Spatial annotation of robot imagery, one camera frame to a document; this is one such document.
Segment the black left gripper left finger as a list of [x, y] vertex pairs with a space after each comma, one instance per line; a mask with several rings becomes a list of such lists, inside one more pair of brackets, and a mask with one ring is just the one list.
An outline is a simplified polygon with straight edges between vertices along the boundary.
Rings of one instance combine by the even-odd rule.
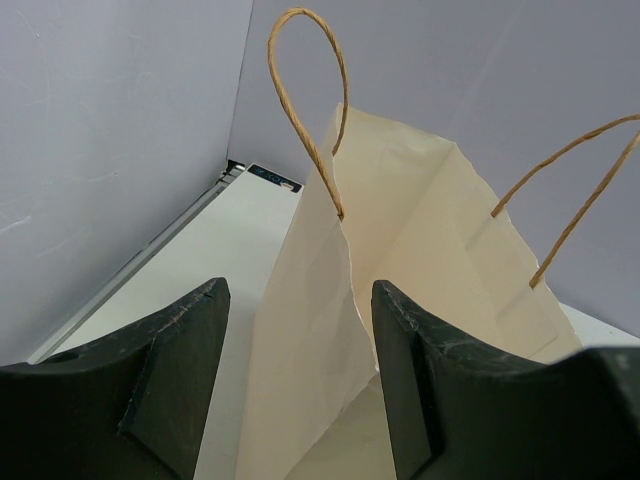
[[229, 310], [213, 278], [94, 341], [3, 366], [2, 477], [192, 478]]

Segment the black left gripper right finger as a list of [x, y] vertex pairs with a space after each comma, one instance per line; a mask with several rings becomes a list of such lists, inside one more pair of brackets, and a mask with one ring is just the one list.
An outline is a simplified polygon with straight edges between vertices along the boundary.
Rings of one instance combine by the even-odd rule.
[[550, 365], [495, 348], [386, 280], [372, 322], [400, 479], [635, 479], [639, 351]]

